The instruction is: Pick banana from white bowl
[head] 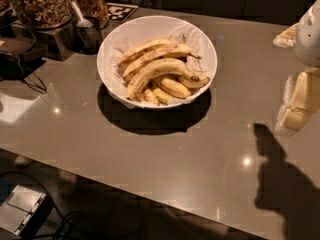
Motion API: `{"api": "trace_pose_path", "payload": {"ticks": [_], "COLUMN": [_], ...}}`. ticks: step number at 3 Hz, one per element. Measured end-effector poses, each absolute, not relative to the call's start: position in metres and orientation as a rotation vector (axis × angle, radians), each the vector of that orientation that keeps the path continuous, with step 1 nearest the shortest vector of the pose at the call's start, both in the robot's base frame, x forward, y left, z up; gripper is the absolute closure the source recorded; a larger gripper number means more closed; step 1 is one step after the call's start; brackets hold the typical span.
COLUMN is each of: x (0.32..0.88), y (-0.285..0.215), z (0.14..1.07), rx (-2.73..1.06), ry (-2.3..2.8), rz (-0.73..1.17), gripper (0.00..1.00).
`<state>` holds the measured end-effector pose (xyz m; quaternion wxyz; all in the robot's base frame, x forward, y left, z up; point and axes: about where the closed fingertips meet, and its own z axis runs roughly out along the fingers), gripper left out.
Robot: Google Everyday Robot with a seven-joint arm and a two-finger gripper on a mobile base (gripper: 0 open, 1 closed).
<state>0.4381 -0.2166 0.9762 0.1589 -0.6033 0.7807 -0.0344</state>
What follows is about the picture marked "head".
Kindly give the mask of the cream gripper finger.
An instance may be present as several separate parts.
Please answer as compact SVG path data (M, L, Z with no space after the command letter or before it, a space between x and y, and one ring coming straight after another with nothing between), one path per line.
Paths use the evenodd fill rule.
M277 115L277 132L299 132L320 109L320 69L309 68L290 75L285 83L283 104Z
M273 44L281 48L293 48L298 24L295 23L273 39Z

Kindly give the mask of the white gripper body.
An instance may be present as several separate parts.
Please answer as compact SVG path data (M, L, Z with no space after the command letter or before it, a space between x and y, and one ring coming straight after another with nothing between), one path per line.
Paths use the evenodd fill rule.
M316 0L300 19L294 52L304 65L320 67L320 0Z

